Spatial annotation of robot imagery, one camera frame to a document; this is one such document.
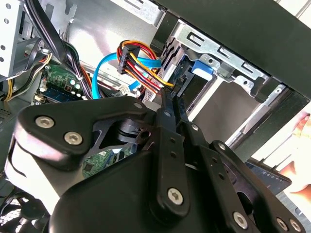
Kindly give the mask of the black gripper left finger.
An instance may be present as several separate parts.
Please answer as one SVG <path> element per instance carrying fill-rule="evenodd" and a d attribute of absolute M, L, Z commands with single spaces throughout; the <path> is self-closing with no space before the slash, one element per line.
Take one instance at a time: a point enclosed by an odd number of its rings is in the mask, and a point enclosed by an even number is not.
<path fill-rule="evenodd" d="M 183 137 L 169 90 L 160 93 L 156 111 L 129 96 L 24 108 L 6 159 L 9 181 L 52 214 L 61 196 L 82 180 L 87 157 L 134 143 L 152 157 L 151 204 L 183 215 L 189 205 Z"/>

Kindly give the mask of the person hand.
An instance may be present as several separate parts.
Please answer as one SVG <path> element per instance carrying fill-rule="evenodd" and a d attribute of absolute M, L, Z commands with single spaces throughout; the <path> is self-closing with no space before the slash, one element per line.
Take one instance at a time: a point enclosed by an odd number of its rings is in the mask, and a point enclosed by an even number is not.
<path fill-rule="evenodd" d="M 311 164 L 308 160 L 294 159 L 286 165 L 280 173 L 292 181 L 288 192 L 296 193 L 311 184 Z"/>

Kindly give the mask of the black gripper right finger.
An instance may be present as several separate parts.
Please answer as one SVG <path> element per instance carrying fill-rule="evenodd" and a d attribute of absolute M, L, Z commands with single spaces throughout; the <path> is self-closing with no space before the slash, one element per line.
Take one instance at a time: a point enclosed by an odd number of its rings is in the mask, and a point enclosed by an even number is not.
<path fill-rule="evenodd" d="M 221 233 L 304 233 L 298 219 L 222 141 L 208 143 L 190 122 L 185 106 L 173 99 L 177 129 L 184 136 L 186 160 L 207 182 L 215 204 L 212 214 Z"/>

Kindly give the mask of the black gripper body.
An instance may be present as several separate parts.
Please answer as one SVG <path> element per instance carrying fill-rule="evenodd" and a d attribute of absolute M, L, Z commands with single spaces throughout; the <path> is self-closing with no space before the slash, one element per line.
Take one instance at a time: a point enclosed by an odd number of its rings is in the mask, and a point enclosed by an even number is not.
<path fill-rule="evenodd" d="M 186 168 L 190 212 L 162 224 L 149 206 L 152 158 L 127 158 L 79 182 L 58 201 L 51 233 L 222 233 L 214 198 L 202 174 Z"/>

